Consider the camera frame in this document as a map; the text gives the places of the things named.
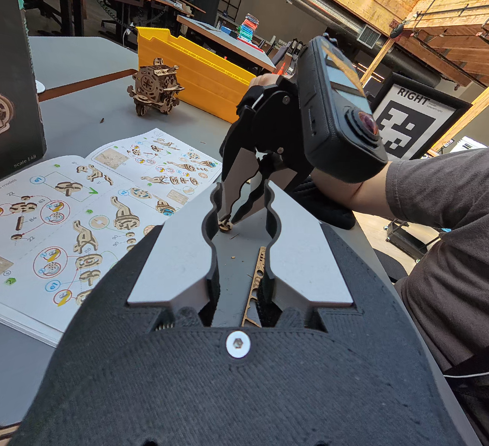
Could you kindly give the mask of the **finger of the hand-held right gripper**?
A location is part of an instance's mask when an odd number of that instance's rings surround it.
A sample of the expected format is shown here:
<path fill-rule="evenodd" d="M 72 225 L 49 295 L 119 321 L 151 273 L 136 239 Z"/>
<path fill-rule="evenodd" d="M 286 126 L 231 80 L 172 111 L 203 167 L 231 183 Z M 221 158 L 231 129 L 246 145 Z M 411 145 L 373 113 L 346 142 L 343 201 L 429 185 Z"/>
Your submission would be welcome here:
<path fill-rule="evenodd" d="M 261 178 L 258 182 L 251 183 L 251 192 L 247 201 L 241 205 L 231 219 L 236 224 L 265 207 L 265 182 L 274 182 L 281 189 L 285 189 L 296 177 L 297 172 L 290 168 L 260 168 Z"/>
<path fill-rule="evenodd" d="M 259 171 L 256 150 L 243 147 L 239 150 L 226 178 L 222 176 L 222 206 L 219 211 L 219 224 L 230 224 L 232 206 L 240 198 L 241 188 L 248 179 Z"/>

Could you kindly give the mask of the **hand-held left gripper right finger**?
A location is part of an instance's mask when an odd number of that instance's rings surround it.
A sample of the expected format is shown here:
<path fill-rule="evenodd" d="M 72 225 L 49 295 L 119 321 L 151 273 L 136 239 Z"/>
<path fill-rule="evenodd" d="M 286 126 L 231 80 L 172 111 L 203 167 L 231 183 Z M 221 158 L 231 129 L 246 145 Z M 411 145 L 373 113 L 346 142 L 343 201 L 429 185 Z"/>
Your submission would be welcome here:
<path fill-rule="evenodd" d="M 263 327 L 274 327 L 287 308 L 309 323 L 319 309 L 350 311 L 354 301 L 321 222 L 271 180 L 265 182 L 264 276 L 257 290 Z"/>

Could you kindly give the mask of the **black rolling cart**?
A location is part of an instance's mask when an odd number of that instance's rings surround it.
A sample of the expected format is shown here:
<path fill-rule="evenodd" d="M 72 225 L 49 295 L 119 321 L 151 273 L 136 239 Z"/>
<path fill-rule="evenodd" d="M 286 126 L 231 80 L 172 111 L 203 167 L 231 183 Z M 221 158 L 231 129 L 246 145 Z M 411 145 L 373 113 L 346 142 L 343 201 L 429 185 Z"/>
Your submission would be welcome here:
<path fill-rule="evenodd" d="M 409 223 L 394 219 L 385 225 L 383 229 L 386 231 L 386 241 L 397 247 L 399 250 L 407 254 L 410 258 L 418 263 L 428 252 L 428 247 L 440 239 L 437 235 L 429 242 L 423 242 L 415 236 L 408 233 L 404 227 L 408 227 Z"/>

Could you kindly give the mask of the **assembled wooden model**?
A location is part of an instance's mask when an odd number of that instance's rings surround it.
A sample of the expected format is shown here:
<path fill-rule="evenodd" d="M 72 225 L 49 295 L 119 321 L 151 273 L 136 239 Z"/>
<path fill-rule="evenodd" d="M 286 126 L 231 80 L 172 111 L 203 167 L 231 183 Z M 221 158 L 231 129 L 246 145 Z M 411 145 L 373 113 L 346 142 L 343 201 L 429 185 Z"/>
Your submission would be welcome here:
<path fill-rule="evenodd" d="M 155 58 L 153 65 L 142 66 L 132 75 L 135 86 L 128 86 L 127 92 L 134 101 L 138 116 L 143 116 L 150 107 L 170 114 L 179 105 L 177 95 L 184 87 L 177 81 L 178 70 L 178 65 L 168 66 L 162 58 Z"/>

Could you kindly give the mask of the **wall air vent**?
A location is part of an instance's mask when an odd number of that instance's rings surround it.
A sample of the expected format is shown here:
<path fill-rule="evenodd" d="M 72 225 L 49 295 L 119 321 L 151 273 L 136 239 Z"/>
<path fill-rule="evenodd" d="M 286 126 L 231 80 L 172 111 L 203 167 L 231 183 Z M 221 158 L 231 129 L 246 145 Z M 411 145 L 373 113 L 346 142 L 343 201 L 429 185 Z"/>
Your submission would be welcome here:
<path fill-rule="evenodd" d="M 378 33 L 374 28 L 365 24 L 358 32 L 357 41 L 367 47 L 373 49 L 377 41 L 382 37 L 381 33 Z"/>

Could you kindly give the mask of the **black office chair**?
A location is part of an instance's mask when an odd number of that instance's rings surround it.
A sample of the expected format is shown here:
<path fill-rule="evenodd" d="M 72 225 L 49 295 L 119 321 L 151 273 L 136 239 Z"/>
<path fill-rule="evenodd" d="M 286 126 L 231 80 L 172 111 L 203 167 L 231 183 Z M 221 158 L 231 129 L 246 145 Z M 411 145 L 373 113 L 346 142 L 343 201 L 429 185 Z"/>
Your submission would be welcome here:
<path fill-rule="evenodd" d="M 382 267 L 384 268 L 388 278 L 393 284 L 396 284 L 399 280 L 408 276 L 408 273 L 406 272 L 402 264 L 395 260 L 393 257 L 377 249 L 374 249 L 374 252 Z"/>

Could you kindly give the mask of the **black model kit box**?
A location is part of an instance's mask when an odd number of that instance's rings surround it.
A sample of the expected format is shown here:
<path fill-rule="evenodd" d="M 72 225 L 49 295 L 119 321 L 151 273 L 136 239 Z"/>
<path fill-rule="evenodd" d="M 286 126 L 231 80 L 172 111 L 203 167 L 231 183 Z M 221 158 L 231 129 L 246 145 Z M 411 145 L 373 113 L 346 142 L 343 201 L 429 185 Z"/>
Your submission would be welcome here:
<path fill-rule="evenodd" d="M 23 1 L 1 0 L 1 178 L 45 153 Z"/>

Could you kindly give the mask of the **open instruction booklet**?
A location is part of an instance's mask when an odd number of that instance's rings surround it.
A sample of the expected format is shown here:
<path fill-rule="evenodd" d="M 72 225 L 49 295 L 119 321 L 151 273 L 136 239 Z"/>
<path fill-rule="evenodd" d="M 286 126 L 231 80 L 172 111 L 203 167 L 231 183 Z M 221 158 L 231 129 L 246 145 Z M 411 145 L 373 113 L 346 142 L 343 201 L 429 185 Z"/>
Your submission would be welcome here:
<path fill-rule="evenodd" d="M 56 347 L 98 281 L 222 172 L 153 129 L 1 181 L 1 323 Z"/>

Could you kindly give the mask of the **wooden parts sheet strip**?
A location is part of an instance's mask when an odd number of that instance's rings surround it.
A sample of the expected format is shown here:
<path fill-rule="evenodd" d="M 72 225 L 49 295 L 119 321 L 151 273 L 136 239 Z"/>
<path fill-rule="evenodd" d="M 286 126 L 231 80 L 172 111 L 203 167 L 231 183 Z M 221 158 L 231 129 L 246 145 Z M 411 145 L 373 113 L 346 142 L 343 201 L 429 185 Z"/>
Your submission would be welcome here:
<path fill-rule="evenodd" d="M 266 247 L 260 247 L 256 261 L 247 304 L 241 320 L 241 327 L 261 327 L 258 313 L 258 290 L 265 272 Z"/>

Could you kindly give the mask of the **black framed marker sign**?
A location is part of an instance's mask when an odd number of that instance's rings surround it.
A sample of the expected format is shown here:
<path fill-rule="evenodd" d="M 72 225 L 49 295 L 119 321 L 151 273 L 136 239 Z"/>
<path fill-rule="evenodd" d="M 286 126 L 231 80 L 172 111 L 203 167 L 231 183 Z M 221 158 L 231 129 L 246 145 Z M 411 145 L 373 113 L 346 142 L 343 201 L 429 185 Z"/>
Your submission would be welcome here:
<path fill-rule="evenodd" d="M 384 81 L 371 103 L 388 161 L 421 158 L 470 107 L 396 73 Z"/>

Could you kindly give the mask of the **black textured pad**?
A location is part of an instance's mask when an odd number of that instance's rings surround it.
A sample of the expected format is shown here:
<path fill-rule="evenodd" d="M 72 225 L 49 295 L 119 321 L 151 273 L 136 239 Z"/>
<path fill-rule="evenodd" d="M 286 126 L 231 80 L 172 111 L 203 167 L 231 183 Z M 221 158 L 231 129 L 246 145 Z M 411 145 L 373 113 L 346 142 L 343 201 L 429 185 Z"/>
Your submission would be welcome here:
<path fill-rule="evenodd" d="M 351 230 L 356 224 L 353 212 L 325 196 L 316 187 L 311 177 L 306 178 L 289 194 L 291 198 L 322 223 L 328 223 L 345 230 Z"/>

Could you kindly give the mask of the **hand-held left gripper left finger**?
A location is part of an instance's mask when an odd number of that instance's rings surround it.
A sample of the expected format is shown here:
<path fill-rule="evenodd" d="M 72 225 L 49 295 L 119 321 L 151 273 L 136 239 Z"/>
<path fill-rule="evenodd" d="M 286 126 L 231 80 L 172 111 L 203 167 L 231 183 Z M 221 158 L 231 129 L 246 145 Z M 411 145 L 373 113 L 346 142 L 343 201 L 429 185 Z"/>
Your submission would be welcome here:
<path fill-rule="evenodd" d="M 223 187 L 216 182 L 163 224 L 127 303 L 176 313 L 194 308 L 211 326 L 220 297 L 217 251 Z"/>

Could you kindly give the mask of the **yellow plastic bin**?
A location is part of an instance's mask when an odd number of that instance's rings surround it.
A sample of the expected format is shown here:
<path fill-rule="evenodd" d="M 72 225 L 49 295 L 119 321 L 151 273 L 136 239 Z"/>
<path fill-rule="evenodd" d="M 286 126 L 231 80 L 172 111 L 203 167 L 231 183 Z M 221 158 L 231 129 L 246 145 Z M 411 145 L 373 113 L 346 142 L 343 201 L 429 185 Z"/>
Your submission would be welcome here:
<path fill-rule="evenodd" d="M 153 65 L 157 57 L 166 65 L 177 65 L 182 101 L 228 123 L 238 120 L 237 105 L 255 77 L 251 72 L 183 36 L 172 36 L 169 29 L 137 27 L 137 31 L 139 66 Z"/>

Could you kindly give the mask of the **grey topped table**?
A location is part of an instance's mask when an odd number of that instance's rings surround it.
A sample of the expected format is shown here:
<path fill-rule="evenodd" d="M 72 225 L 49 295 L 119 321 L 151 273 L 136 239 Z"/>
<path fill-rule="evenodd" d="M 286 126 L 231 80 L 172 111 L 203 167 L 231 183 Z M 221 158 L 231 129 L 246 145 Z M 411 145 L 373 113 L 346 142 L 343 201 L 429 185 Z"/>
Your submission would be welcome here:
<path fill-rule="evenodd" d="M 198 32 L 210 39 L 227 50 L 231 50 L 237 53 L 239 56 L 251 61 L 253 64 L 264 68 L 270 72 L 274 72 L 276 66 L 272 63 L 271 59 L 262 50 L 257 49 L 253 45 L 243 42 L 237 38 L 232 38 L 228 34 L 225 34 L 219 29 L 210 26 L 206 23 L 196 21 L 191 18 L 187 18 L 183 15 L 177 16 L 177 21 L 182 25 L 187 26 L 194 32 Z"/>

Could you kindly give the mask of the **person's right hand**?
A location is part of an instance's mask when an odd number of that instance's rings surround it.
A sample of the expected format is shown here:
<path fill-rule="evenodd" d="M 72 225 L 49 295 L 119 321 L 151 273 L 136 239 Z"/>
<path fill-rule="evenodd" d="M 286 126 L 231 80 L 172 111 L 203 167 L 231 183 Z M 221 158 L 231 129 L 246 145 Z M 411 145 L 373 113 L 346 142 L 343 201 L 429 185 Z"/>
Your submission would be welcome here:
<path fill-rule="evenodd" d="M 278 74 L 267 73 L 253 78 L 248 86 L 248 89 L 251 89 L 254 86 L 266 87 L 269 85 L 276 84 L 277 81 L 281 78 Z"/>

